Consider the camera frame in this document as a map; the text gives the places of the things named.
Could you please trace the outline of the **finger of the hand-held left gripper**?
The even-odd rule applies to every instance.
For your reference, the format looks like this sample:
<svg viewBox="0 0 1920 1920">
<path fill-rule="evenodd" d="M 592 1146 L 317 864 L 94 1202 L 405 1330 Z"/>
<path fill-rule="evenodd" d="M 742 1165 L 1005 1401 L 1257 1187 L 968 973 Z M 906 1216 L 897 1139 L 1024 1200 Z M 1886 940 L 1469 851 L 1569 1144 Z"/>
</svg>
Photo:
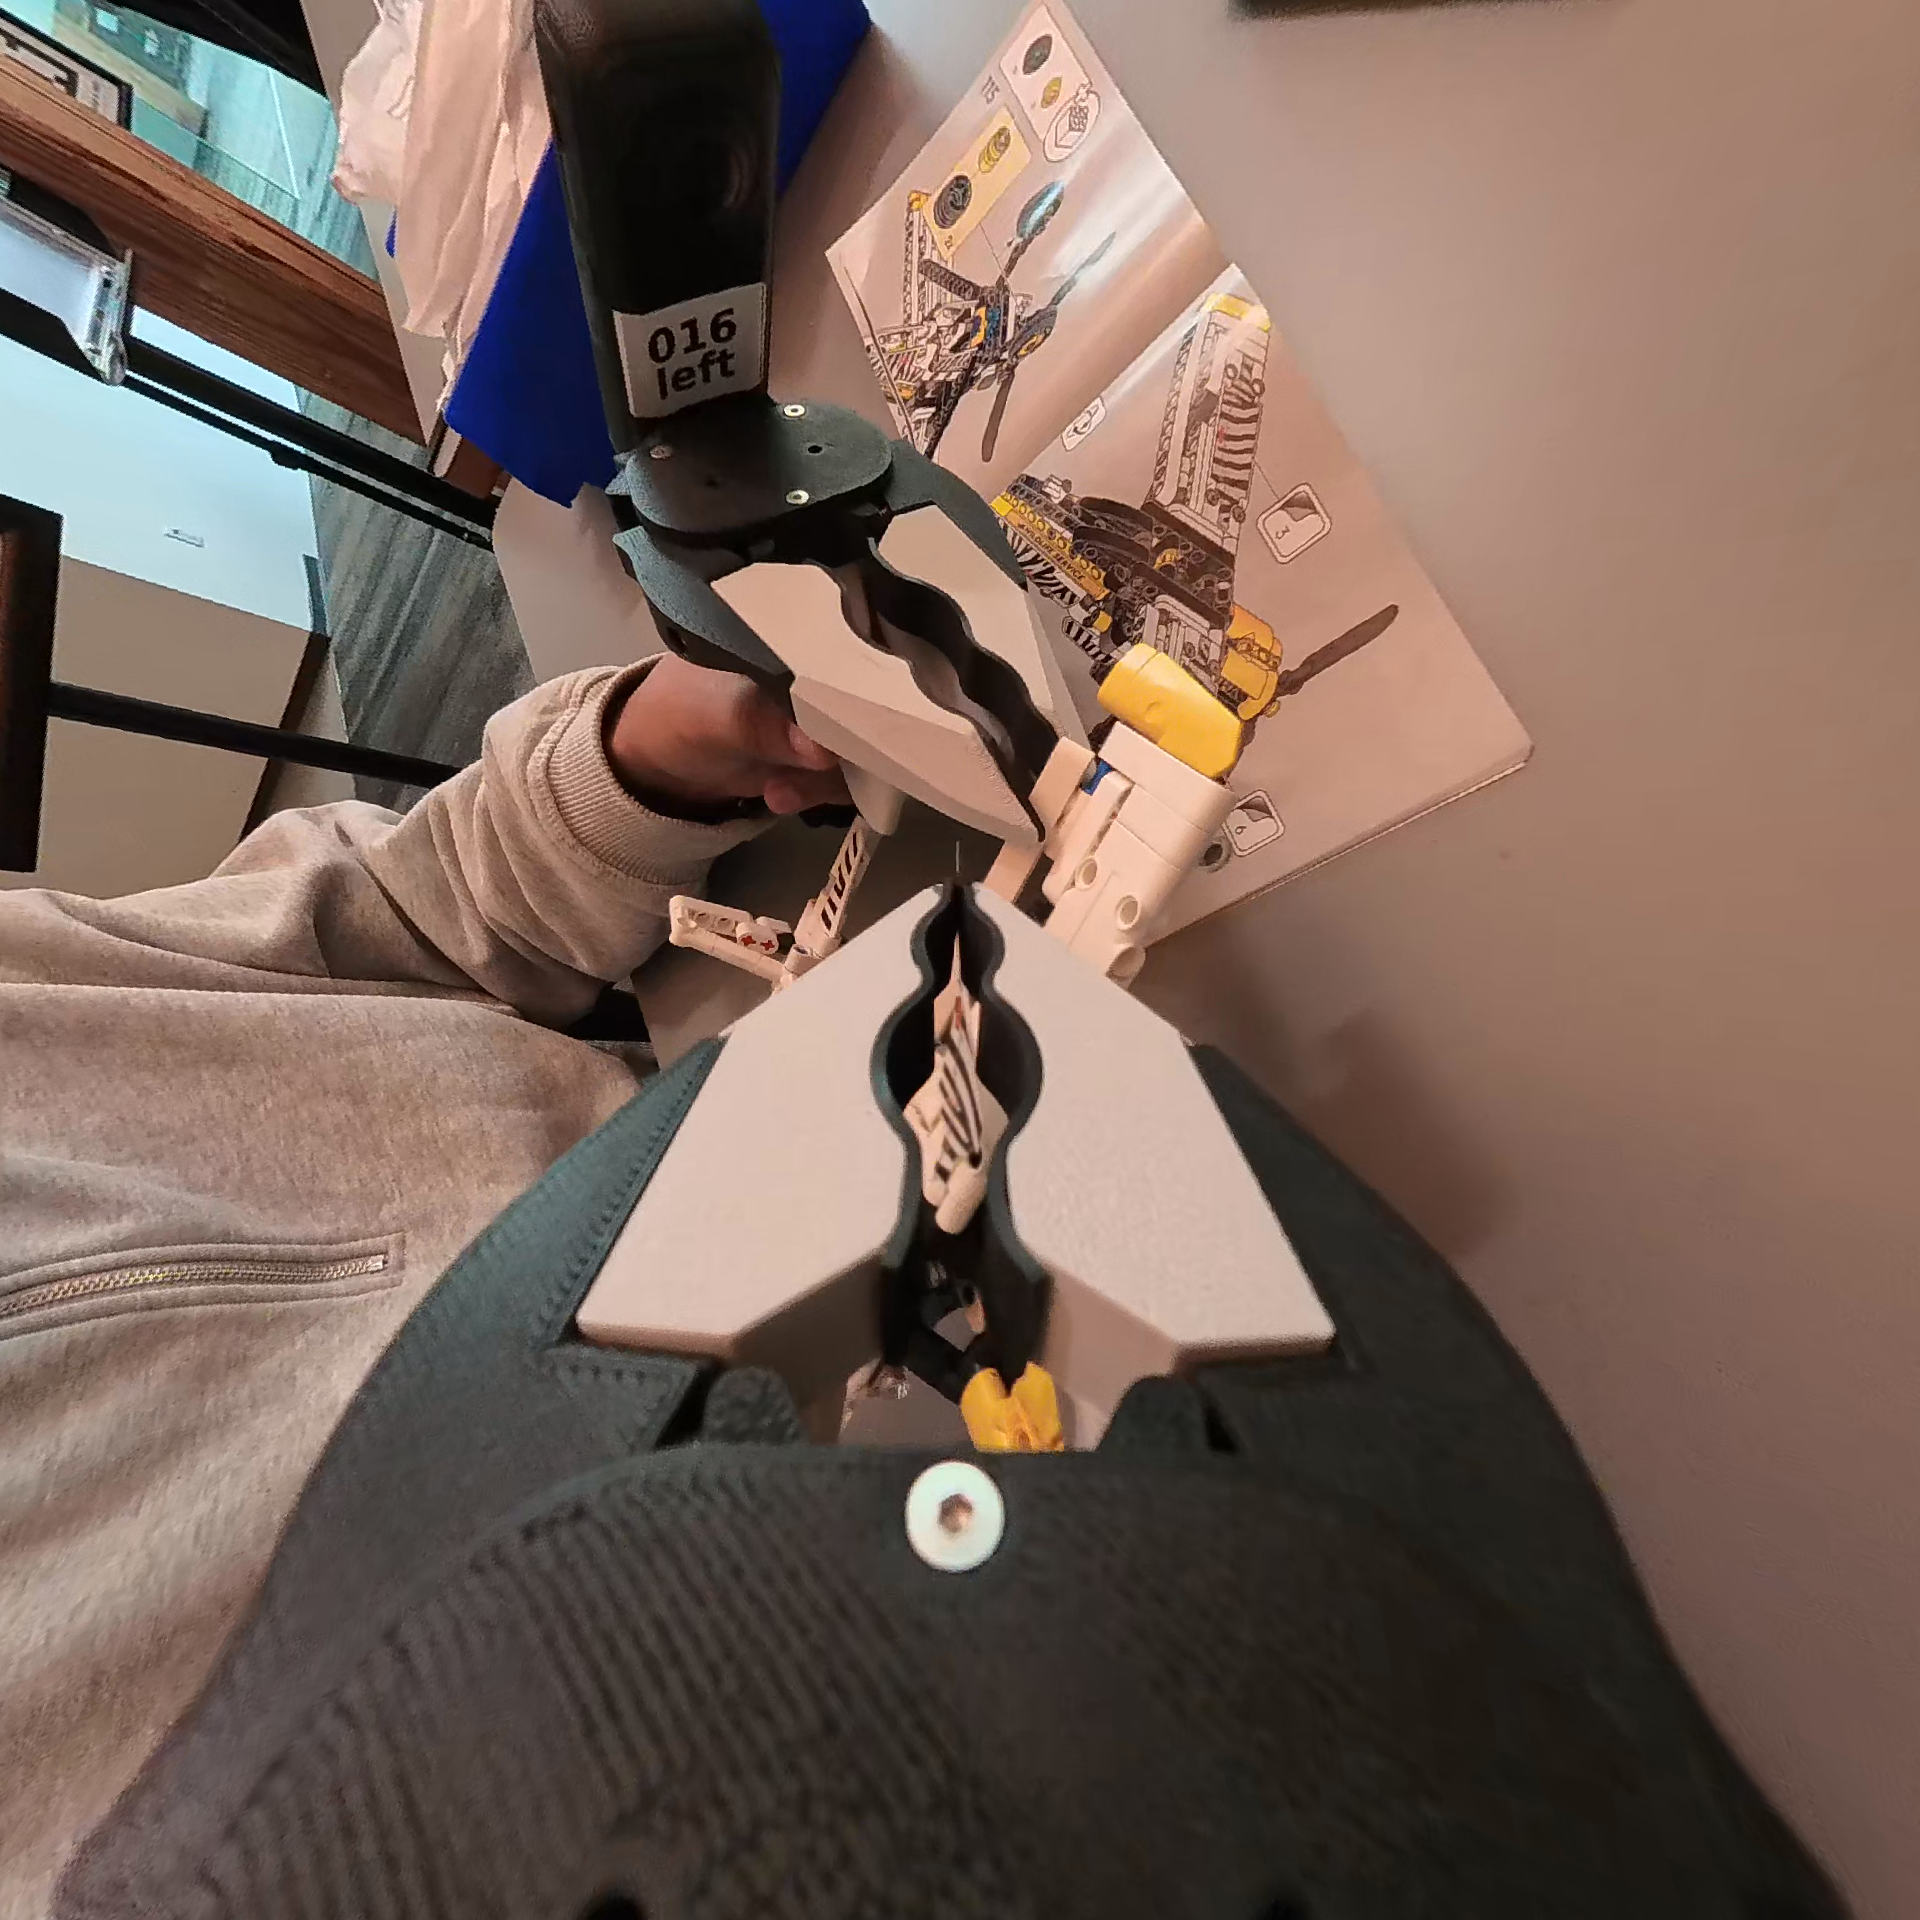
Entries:
<svg viewBox="0 0 1920 1920">
<path fill-rule="evenodd" d="M 880 560 L 901 579 L 939 592 L 968 624 L 970 648 L 933 643 L 931 666 L 945 697 L 979 722 L 1010 760 L 1042 760 L 1037 726 L 1089 746 L 1089 729 L 1066 675 L 1049 608 L 1014 584 L 990 552 L 938 508 L 892 518 L 878 540 Z"/>
<path fill-rule="evenodd" d="M 788 668 L 801 726 L 845 766 L 992 838 L 1040 841 L 1024 808 L 1037 776 L 1005 776 L 954 694 L 857 638 L 826 569 L 757 563 L 716 592 Z"/>
</svg>

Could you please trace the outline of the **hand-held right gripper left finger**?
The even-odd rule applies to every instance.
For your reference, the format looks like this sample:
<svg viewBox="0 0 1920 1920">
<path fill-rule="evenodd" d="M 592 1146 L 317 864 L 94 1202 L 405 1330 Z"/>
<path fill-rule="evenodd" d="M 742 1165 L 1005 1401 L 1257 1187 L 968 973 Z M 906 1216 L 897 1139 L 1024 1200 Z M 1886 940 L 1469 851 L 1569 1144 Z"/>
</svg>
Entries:
<svg viewBox="0 0 1920 1920">
<path fill-rule="evenodd" d="M 835 1438 L 880 1354 L 880 1262 L 908 1171 L 875 1044 L 924 993 L 929 888 L 790 989 L 736 1020 L 577 1310 L 580 1340 L 780 1376 Z"/>
</svg>

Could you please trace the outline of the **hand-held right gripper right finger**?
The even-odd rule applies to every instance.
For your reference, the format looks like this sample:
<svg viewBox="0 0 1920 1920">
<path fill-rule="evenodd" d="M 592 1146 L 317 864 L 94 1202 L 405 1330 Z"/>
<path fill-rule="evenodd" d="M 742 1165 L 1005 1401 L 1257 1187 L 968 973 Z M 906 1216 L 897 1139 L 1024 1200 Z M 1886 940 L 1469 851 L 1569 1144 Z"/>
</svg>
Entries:
<svg viewBox="0 0 1920 1920">
<path fill-rule="evenodd" d="M 1010 905 L 960 890 L 960 1230 L 979 1445 L 1089 1445 L 1152 1376 L 1328 1354 L 1331 1310 L 1196 1051 Z"/>
</svg>

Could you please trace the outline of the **lego airplane model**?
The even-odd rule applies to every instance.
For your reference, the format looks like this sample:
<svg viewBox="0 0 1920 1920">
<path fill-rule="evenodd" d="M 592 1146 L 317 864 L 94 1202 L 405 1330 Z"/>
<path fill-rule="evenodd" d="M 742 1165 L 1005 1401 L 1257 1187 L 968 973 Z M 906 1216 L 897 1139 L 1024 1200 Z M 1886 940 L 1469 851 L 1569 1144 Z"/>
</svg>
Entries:
<svg viewBox="0 0 1920 1920">
<path fill-rule="evenodd" d="M 1242 722 L 1190 673 L 1144 643 L 1120 657 L 1097 700 L 1112 725 L 1092 748 L 1069 737 L 1049 744 L 1024 798 L 1040 836 L 1024 841 L 1003 830 L 986 890 L 1013 905 L 1035 868 L 1046 866 L 1044 931 L 1128 989 L 1169 900 L 1228 818 L 1233 792 L 1218 772 L 1240 752 Z M 801 921 L 674 896 L 674 947 L 725 961 L 773 993 L 837 954 L 852 893 L 906 802 L 902 768 L 878 761 L 873 746 L 840 757 L 850 824 Z M 970 918 L 952 914 L 934 932 L 934 994 L 908 1012 L 902 1070 L 883 1074 L 885 1099 L 913 1139 L 910 1244 L 888 1272 L 880 1330 L 866 1337 L 872 1354 L 849 1376 L 833 1432 L 843 1432 L 861 1401 L 901 1400 L 914 1376 L 960 1404 L 971 1433 L 986 1433 L 990 1446 L 1057 1450 L 1058 1401 L 1040 1378 L 1046 1289 L 1018 1283 L 1013 1330 L 1000 1336 L 992 1308 L 977 1293 L 981 1254 L 963 1252 L 987 1208 L 1018 1094 L 990 1091 L 987 1067 L 1002 1057 L 987 1050 L 986 963 L 970 949 Z"/>
</svg>

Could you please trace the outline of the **person's left forearm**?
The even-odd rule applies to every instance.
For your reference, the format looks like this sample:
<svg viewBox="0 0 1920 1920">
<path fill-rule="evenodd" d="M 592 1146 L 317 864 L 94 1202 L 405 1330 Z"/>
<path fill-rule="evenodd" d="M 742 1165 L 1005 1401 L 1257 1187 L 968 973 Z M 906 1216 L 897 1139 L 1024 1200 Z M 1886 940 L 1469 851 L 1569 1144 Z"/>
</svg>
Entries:
<svg viewBox="0 0 1920 1920">
<path fill-rule="evenodd" d="M 654 748 L 666 697 L 701 675 L 673 657 L 540 686 L 485 731 L 477 764 L 405 813 L 289 809 L 211 875 L 245 964 L 339 989 L 477 994 L 547 1026 L 666 945 L 667 902 L 761 833 L 757 796 L 685 798 L 618 757 Z"/>
</svg>

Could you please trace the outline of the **person's left hand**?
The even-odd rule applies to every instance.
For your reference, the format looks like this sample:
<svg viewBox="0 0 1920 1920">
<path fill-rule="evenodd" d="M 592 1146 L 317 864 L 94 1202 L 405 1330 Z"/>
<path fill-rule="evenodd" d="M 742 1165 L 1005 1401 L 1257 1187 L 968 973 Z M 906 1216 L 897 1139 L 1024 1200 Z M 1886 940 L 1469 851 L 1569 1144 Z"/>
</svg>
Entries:
<svg viewBox="0 0 1920 1920">
<path fill-rule="evenodd" d="M 603 748 L 616 779 L 666 818 L 795 817 L 850 802 L 841 761 L 770 693 L 673 654 L 608 701 Z"/>
</svg>

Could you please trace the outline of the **crumpled white paper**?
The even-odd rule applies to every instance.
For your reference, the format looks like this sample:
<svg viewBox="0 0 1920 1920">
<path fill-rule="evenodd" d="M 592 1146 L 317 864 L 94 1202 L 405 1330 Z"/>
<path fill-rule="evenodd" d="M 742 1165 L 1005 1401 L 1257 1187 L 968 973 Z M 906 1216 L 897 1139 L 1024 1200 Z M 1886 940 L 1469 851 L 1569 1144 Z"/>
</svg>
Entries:
<svg viewBox="0 0 1920 1920">
<path fill-rule="evenodd" d="M 454 374 L 549 148 L 534 5 L 376 5 L 336 125 L 331 182 L 392 211 L 405 326 Z"/>
</svg>

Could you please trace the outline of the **blue plastic bin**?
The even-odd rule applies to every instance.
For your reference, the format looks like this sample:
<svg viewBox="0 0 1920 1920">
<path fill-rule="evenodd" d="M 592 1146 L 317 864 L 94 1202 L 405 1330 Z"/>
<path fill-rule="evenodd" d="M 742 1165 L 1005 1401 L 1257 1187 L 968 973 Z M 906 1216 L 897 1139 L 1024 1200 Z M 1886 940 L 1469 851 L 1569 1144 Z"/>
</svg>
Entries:
<svg viewBox="0 0 1920 1920">
<path fill-rule="evenodd" d="M 760 5 L 782 66 L 774 193 L 790 186 L 872 30 L 861 2 Z M 510 480 L 569 509 L 618 454 L 592 358 L 561 163 L 537 164 L 482 317 L 444 400 L 448 428 Z"/>
</svg>

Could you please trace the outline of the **instruction booklet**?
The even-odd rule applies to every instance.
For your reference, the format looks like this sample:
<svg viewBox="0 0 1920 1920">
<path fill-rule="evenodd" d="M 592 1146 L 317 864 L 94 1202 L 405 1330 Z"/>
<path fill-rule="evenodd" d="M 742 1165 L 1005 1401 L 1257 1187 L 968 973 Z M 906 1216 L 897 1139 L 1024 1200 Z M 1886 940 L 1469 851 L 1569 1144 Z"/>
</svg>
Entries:
<svg viewBox="0 0 1920 1920">
<path fill-rule="evenodd" d="M 897 433 L 987 499 L 1078 712 L 1136 643 L 1244 722 L 1164 931 L 1523 768 L 1530 737 L 1068 5 L 828 252 Z"/>
</svg>

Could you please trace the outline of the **black metal frame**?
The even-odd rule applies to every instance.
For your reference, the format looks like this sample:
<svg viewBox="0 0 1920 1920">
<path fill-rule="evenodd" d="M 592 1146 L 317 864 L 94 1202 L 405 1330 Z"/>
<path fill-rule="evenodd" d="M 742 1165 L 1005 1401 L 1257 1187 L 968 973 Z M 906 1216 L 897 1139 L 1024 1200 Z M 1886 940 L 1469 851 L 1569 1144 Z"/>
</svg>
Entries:
<svg viewBox="0 0 1920 1920">
<path fill-rule="evenodd" d="M 497 499 L 347 436 L 296 408 L 238 387 L 130 334 L 129 321 L 92 321 L 83 334 L 49 308 L 2 294 L 4 337 L 101 385 L 123 387 L 168 411 L 265 452 L 278 468 L 316 476 L 364 501 L 469 547 L 492 549 Z M 353 744 L 264 726 L 212 712 L 156 704 L 123 693 L 65 683 L 54 675 L 61 522 L 4 499 L 2 508 L 2 866 L 38 864 L 49 726 L 70 722 L 254 761 L 435 786 L 451 766 L 355 748 Z"/>
</svg>

